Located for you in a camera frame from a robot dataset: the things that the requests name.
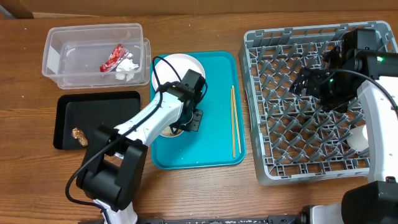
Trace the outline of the white cup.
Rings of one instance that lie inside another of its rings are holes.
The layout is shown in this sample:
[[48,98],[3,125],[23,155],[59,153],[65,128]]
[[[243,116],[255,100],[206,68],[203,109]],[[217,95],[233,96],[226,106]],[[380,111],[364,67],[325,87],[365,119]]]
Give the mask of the white cup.
[[349,147],[363,152],[369,147],[368,132],[366,125],[358,126],[350,130],[351,136],[346,139]]

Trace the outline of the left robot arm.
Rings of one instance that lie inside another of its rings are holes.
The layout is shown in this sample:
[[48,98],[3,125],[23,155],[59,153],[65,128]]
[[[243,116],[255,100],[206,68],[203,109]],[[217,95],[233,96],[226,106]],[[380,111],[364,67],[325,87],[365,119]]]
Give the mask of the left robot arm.
[[196,107],[207,84],[165,83],[152,101],[133,118],[115,128],[100,126],[80,168],[65,187],[69,201],[75,182],[90,201],[83,205],[100,209],[104,223],[136,223],[132,201],[141,184],[148,147],[168,126],[197,131]]

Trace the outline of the small white rice bowl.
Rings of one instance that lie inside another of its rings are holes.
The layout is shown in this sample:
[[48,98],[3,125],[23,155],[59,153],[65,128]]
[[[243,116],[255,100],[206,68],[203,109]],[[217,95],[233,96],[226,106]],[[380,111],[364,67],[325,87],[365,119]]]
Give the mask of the small white rice bowl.
[[165,137],[165,138],[174,138],[183,133],[183,130],[181,129],[172,129],[170,126],[167,126],[161,133],[160,135]]

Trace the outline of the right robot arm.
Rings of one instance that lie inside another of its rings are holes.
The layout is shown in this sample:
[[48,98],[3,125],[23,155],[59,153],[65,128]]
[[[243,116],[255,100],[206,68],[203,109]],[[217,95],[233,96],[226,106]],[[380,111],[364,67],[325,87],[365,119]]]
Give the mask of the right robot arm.
[[304,223],[397,223],[397,54],[349,50],[340,68],[303,68],[290,92],[306,93],[333,110],[357,98],[363,107],[370,167],[368,183],[340,203],[304,212]]

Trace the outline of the white napkin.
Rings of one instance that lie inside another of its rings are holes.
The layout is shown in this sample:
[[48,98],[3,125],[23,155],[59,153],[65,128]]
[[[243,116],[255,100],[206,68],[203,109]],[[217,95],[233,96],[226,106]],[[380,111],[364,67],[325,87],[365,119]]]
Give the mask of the white napkin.
[[133,54],[126,53],[116,67],[116,79],[128,82],[134,77],[133,71],[138,67],[139,65],[133,62]]

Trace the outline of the red snack wrapper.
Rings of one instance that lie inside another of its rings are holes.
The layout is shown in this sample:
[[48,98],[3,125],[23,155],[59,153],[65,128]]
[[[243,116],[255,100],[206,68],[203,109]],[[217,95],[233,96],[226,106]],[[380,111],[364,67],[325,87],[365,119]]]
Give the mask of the red snack wrapper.
[[121,44],[118,44],[109,56],[108,60],[100,66],[100,72],[111,72],[115,70],[126,53],[127,50]]

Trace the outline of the golden food scrap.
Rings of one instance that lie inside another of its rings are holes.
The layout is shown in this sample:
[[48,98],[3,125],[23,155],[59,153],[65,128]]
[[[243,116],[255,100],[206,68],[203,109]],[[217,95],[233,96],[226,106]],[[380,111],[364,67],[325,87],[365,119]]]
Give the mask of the golden food scrap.
[[76,139],[83,147],[88,146],[88,139],[85,133],[80,128],[72,129],[72,137]]

